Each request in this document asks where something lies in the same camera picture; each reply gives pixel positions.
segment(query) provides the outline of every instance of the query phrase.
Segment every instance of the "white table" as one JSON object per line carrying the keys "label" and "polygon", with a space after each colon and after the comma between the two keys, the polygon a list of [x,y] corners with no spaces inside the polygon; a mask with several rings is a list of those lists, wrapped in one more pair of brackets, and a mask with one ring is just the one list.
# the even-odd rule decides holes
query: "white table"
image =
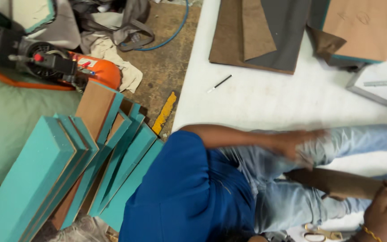
{"label": "white table", "polygon": [[[175,115],[173,131],[187,124],[214,123],[244,130],[286,130],[387,123],[387,107],[345,90],[353,74],[313,57],[304,33],[295,74],[212,64],[209,54],[220,1],[204,0],[191,59]],[[233,77],[211,93],[211,87]],[[338,159],[331,169],[379,175],[387,172],[387,152]],[[362,214],[326,223],[327,228],[356,226]],[[290,230],[303,242],[300,227]]]}

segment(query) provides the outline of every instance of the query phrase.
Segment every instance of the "wooden floor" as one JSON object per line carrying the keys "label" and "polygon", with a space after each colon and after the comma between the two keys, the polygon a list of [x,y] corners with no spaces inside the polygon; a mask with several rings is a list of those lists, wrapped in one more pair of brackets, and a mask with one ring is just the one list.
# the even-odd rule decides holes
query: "wooden floor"
{"label": "wooden floor", "polygon": [[[131,62],[143,72],[143,80],[135,93],[123,94],[147,109],[147,124],[152,127],[161,109],[172,91],[180,93],[187,64],[191,56],[192,45],[201,8],[193,5],[189,8],[187,21],[180,33],[168,44],[151,51],[120,52],[125,61]],[[155,41],[145,48],[156,46],[179,28],[185,15],[186,6],[178,4],[151,2],[151,10],[146,25],[155,33]],[[159,136],[165,140],[171,132],[176,107],[169,115]]]}

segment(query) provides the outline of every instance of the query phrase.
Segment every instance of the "person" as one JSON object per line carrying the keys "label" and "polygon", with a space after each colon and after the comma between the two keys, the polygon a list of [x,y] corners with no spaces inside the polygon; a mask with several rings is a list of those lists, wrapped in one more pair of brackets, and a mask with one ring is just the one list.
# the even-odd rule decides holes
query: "person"
{"label": "person", "polygon": [[125,205],[124,242],[265,242],[258,234],[354,212],[365,230],[354,242],[387,242],[387,174],[375,200],[337,201],[278,179],[334,158],[387,151],[387,124],[329,130],[244,132],[197,124],[173,133]]}

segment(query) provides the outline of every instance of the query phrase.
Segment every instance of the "pen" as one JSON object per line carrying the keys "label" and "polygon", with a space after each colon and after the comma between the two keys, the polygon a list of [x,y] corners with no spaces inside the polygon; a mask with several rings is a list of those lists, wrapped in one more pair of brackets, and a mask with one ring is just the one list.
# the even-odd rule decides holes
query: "pen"
{"label": "pen", "polygon": [[217,84],[216,86],[214,86],[212,89],[208,90],[207,93],[210,93],[212,92],[212,90],[216,89],[220,84],[222,84],[223,82],[225,82],[226,80],[228,80],[230,77],[232,77],[232,75],[229,75],[227,78],[225,78],[223,81],[219,82],[219,84]]}

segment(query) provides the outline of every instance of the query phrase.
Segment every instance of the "cloth rag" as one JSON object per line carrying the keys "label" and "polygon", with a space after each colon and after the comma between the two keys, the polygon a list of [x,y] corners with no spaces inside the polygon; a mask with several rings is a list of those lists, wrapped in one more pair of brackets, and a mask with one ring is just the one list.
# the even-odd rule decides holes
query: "cloth rag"
{"label": "cloth rag", "polygon": [[117,47],[105,32],[83,32],[80,48],[84,54],[115,63],[122,72],[120,91],[135,93],[143,79],[143,73],[117,54]]}

